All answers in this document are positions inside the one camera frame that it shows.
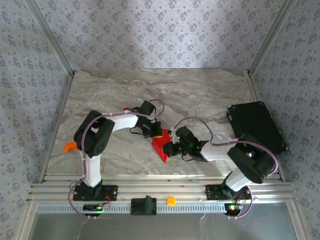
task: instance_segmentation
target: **orange cap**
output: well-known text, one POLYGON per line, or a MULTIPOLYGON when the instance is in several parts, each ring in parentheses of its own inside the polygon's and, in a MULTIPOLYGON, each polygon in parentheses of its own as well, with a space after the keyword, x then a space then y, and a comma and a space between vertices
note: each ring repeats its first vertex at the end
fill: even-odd
POLYGON ((75 141, 68 142, 63 147, 63 150, 65 150, 67 153, 70 152, 72 149, 78 149, 77 148, 77 143, 75 141))

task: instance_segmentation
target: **marble table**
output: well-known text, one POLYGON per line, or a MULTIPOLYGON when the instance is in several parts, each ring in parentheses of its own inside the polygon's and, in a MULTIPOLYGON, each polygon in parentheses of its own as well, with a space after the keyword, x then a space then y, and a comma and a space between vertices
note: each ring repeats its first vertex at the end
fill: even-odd
MULTIPOLYGON (((174 126, 188 116, 203 119, 212 129, 216 142, 234 138, 226 118, 226 109, 251 100, 243 71, 223 69, 110 69, 77 70, 71 84, 58 133, 49 158, 47 174, 81 174, 79 151, 64 152, 75 131, 91 110, 121 112, 139 107, 144 100, 161 99, 165 111, 159 117, 163 128, 174 126)), ((158 109, 161 105, 154 102, 158 109)), ((196 120, 186 125, 199 140, 210 134, 196 120)), ((150 138, 129 133, 112 133, 101 156, 102 174, 210 175, 229 173, 235 165, 229 161, 184 162, 181 157, 164 163, 151 146, 150 138)))

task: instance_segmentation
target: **aluminum rail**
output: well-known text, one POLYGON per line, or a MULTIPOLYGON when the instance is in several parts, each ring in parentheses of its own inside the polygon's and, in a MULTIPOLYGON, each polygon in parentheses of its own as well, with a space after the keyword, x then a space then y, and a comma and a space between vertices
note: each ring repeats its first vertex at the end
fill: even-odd
MULTIPOLYGON (((70 184, 79 181, 80 178, 80 175, 47 175, 43 183, 31 185, 27 200, 36 203, 65 203, 70 184)), ((146 195, 157 198, 157 203, 166 203, 168 197, 175 197, 176 203, 181 204, 231 203, 231 200, 207 201, 205 185, 219 185, 224 178, 202 175, 102 176, 104 185, 118 185, 117 201, 112 202, 113 204, 130 203, 132 198, 144 198, 146 195)), ((254 203, 287 202, 295 195, 294 185, 291 182, 280 181, 278 174, 269 176, 263 184, 250 186, 254 203)))

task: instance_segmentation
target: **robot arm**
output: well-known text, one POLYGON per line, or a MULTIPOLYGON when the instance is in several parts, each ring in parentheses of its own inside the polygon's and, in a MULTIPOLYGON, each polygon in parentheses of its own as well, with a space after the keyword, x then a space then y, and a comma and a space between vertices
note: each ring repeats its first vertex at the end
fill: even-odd
MULTIPOLYGON (((91 111, 90 114, 91 113, 94 115, 92 115, 92 117, 90 116, 90 119, 91 118, 93 119, 99 116, 97 111, 91 111)), ((80 154, 82 157, 83 172, 86 172, 86 176, 84 177, 83 182, 91 188, 94 188, 95 186, 97 186, 102 180, 101 174, 100 174, 101 153, 105 149, 111 133, 120 129, 134 128, 139 118, 136 115, 126 114, 121 116, 108 117, 104 119, 105 120, 101 121, 100 126, 96 126, 99 128, 99 130, 97 130, 95 135, 94 135, 95 133, 94 129, 89 130, 90 132, 87 133, 87 135, 89 134, 89 136, 94 135, 94 140, 97 141, 97 143, 94 144, 91 151, 86 152, 88 155, 88 157, 86 158, 86 161, 84 161, 83 152, 80 150, 82 134, 80 134, 79 132, 77 135, 75 135, 75 139, 74 139, 77 142, 77 147, 80 150, 80 154), (106 129, 107 131, 100 133, 99 131, 101 127, 103 127, 103 129, 106 129)), ((85 141, 85 147, 88 145, 88 141, 89 140, 85 141)))
MULTIPOLYGON (((231 160, 235 163, 237 168, 221 184, 223 194, 229 199, 234 199, 240 189, 252 182, 262 184, 275 167, 273 158, 258 147, 241 142, 214 146, 207 140, 199 141, 186 126, 179 128, 175 135, 178 142, 171 141, 162 147, 168 157, 181 154, 198 162, 231 160)), ((248 134, 243 134, 239 140, 261 145, 248 134)))
POLYGON ((155 106, 153 104, 148 101, 144 101, 140 107, 135 107, 124 111, 126 114, 110 116, 108 118, 99 118, 95 123, 93 123, 84 138, 84 150, 87 154, 87 157, 84 160, 81 144, 83 134, 90 122, 96 117, 102 115, 96 110, 92 110, 88 114, 73 137, 74 141, 76 142, 77 149, 79 149, 82 156, 83 173, 85 175, 83 183, 85 184, 84 187, 88 192, 95 195, 96 193, 94 193, 94 188, 96 188, 96 186, 102 182, 102 177, 100 174, 101 153, 105 150, 112 132, 125 128, 138 127, 142 130, 142 134, 145 138, 153 138, 162 135, 160 121, 152 121, 144 116, 128 114, 133 112, 150 115, 154 109, 155 106))

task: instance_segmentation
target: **orange object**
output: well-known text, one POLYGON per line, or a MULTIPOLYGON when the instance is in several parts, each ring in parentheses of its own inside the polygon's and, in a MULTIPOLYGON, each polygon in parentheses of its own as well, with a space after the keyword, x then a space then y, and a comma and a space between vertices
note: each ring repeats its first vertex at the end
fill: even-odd
POLYGON ((167 203, 168 206, 176 205, 176 198, 174 196, 168 196, 167 203))
POLYGON ((152 146, 154 147, 155 151, 159 154, 160 158, 164 163, 167 162, 168 156, 164 154, 162 150, 162 146, 169 143, 171 141, 171 137, 168 133, 168 129, 162 130, 162 136, 161 137, 154 137, 152 139, 152 146))
POLYGON ((67 153, 70 152, 72 149, 78 149, 77 148, 77 143, 75 141, 68 142, 63 147, 63 150, 65 150, 67 153))

